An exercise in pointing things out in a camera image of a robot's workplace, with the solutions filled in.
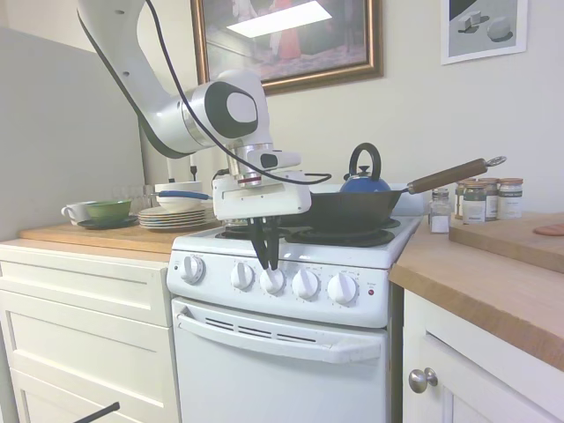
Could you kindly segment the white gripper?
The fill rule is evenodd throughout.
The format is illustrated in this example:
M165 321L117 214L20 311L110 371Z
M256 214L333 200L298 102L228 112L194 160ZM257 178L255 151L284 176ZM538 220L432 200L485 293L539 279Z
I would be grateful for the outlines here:
M259 263L264 270L269 266L276 270L279 254L276 217L307 212L311 207L309 188L277 181L242 188L233 178L216 179L212 187L216 218L248 219L249 239ZM254 218L264 218L263 226L260 219Z

